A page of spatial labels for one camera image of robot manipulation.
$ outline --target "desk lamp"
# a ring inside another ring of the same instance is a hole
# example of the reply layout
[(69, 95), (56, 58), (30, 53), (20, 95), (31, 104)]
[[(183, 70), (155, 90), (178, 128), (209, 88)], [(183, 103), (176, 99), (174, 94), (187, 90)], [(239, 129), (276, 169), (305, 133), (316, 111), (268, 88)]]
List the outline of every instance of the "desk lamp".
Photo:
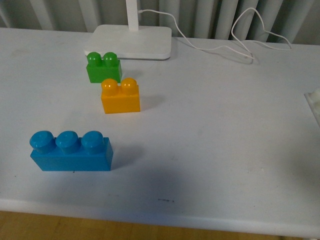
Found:
[(137, 0), (125, 0), (127, 25), (100, 25), (84, 47), (85, 55), (114, 52), (120, 59), (165, 60), (171, 54), (171, 28), (139, 26)]

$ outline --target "blue lego brick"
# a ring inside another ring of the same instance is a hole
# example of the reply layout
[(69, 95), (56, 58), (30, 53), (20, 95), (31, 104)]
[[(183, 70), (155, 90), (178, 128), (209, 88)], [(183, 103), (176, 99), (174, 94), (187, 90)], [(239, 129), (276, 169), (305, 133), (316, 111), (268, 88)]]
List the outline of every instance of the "blue lego brick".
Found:
[(113, 150), (108, 137), (98, 131), (83, 137), (73, 131), (57, 138), (49, 131), (36, 132), (30, 139), (30, 157), (43, 171), (110, 171)]

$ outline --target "yellow stud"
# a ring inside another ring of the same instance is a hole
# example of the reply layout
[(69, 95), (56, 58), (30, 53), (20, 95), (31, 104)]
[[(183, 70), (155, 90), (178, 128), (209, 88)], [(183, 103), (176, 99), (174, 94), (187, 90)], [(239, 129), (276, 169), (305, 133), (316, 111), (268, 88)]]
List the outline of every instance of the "yellow stud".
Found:
[(118, 94), (118, 83), (116, 80), (108, 78), (101, 83), (102, 95), (111, 97)]

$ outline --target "green lego brick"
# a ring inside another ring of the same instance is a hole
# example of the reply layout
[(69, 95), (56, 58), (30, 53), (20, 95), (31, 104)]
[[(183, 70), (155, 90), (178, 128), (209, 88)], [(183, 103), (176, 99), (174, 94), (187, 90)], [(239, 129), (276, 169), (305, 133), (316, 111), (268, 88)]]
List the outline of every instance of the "green lego brick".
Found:
[(121, 63), (115, 53), (107, 52), (102, 60), (99, 53), (90, 52), (86, 58), (88, 60), (86, 71), (91, 83), (102, 83), (105, 79), (121, 82)]

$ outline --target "wooden floor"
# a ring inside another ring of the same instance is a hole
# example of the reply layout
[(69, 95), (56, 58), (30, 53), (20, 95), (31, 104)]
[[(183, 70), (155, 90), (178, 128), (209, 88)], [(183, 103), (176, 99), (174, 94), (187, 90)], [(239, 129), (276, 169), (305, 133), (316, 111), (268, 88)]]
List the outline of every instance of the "wooden floor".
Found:
[(0, 240), (301, 240), (0, 211)]

